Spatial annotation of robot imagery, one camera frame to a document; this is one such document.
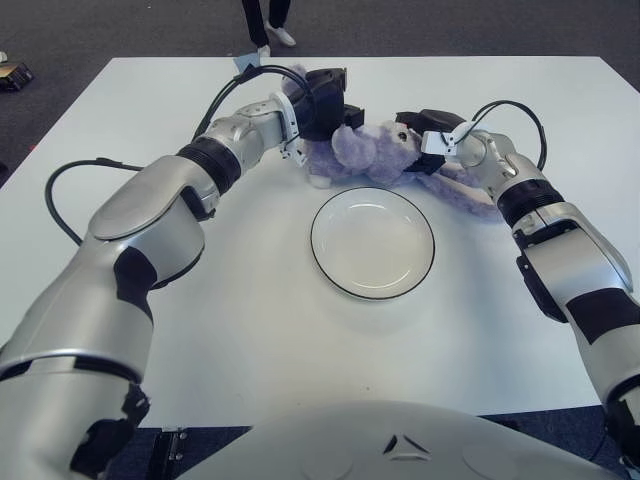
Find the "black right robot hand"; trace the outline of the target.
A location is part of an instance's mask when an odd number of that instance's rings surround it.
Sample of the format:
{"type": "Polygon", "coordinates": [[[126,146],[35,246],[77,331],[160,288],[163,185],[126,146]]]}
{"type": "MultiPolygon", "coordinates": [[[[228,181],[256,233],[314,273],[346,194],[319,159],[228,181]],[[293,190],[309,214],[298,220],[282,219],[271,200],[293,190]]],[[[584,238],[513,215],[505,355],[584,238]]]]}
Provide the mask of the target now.
{"type": "MultiPolygon", "coordinates": [[[[423,109],[420,112],[397,112],[395,121],[404,124],[417,133],[421,139],[425,139],[426,133],[429,131],[443,134],[451,133],[456,127],[465,122],[465,119],[451,112],[423,109]]],[[[405,168],[404,171],[432,175],[444,164],[444,155],[421,153],[418,159],[405,168]]]]}

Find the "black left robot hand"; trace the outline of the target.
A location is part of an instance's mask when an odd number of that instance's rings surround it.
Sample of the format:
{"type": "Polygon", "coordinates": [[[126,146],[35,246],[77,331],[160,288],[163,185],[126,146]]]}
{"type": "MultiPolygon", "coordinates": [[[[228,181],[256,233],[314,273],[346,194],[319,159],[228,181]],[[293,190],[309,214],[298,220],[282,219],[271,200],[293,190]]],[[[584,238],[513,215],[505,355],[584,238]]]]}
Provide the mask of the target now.
{"type": "Polygon", "coordinates": [[[357,129],[364,124],[365,110],[345,102],[347,73],[344,68],[307,71],[302,65],[295,65],[294,70],[307,82],[311,92],[308,96],[294,81],[283,86],[294,108],[302,139],[328,141],[341,126],[357,129]]]}

